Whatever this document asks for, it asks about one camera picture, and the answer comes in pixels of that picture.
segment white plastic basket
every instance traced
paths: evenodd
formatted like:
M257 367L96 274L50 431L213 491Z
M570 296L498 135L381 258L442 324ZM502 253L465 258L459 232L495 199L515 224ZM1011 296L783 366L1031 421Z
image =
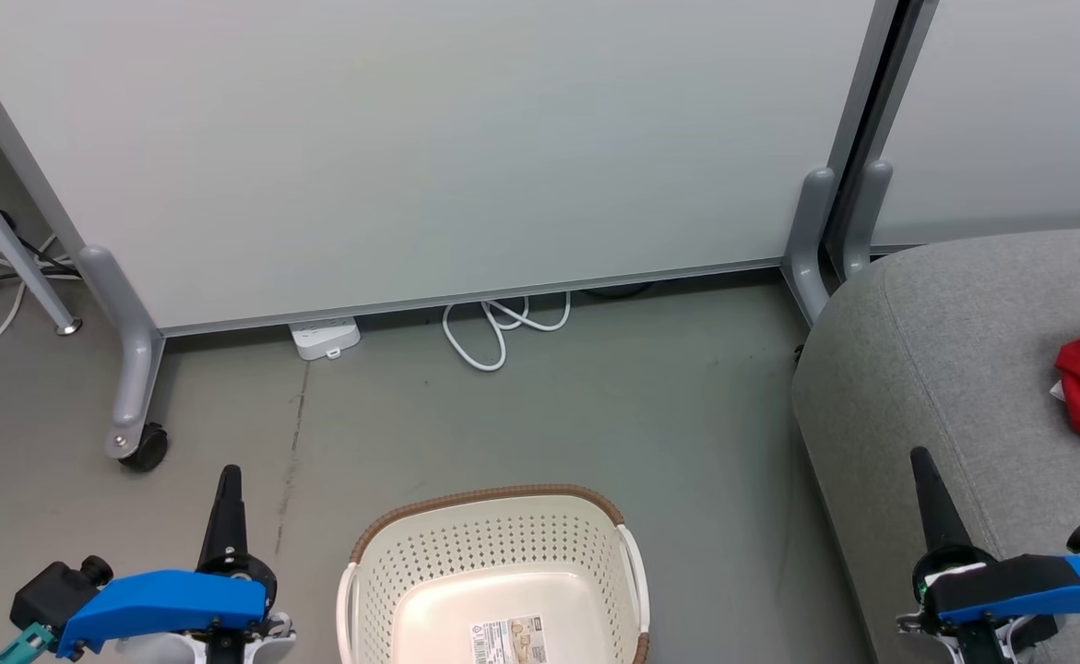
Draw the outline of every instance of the white plastic basket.
M642 556L621 513L569 484L410 504L338 584L342 664L642 664Z

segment white tag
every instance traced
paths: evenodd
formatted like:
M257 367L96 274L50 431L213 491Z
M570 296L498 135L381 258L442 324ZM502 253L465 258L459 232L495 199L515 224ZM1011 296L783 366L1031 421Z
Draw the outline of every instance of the white tag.
M548 664L539 615L480 623L470 627L473 664Z

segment teal connector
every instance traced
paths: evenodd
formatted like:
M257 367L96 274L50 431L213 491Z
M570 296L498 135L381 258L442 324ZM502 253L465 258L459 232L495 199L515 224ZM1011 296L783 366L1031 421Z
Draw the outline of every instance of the teal connector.
M30 664L37 656L43 654L54 640L55 635L48 627L40 623L31 623L19 638L3 648L3 652L0 652L0 664Z

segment caster wheel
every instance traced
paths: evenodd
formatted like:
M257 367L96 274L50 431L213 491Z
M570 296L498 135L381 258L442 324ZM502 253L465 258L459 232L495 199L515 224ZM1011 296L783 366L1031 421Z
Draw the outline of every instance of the caster wheel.
M135 449L130 457L118 459L117 462L134 472L151 472L167 456L168 446L167 432L151 421L143 426L143 441L138 443L138 449Z

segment basket handle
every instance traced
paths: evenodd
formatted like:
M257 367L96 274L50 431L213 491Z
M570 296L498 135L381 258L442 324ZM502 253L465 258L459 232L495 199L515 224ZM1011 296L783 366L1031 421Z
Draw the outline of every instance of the basket handle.
M351 656L351 586L355 584L357 564L347 565L342 578L338 580L338 600L334 608L334 628L338 634L338 656L342 664L353 664Z
M642 564L642 554L637 552L637 542L624 524L617 525L617 532L625 542L625 554L629 555L629 567L634 574L631 583L637 588L637 623L642 634L650 631L650 590L646 587L646 567Z

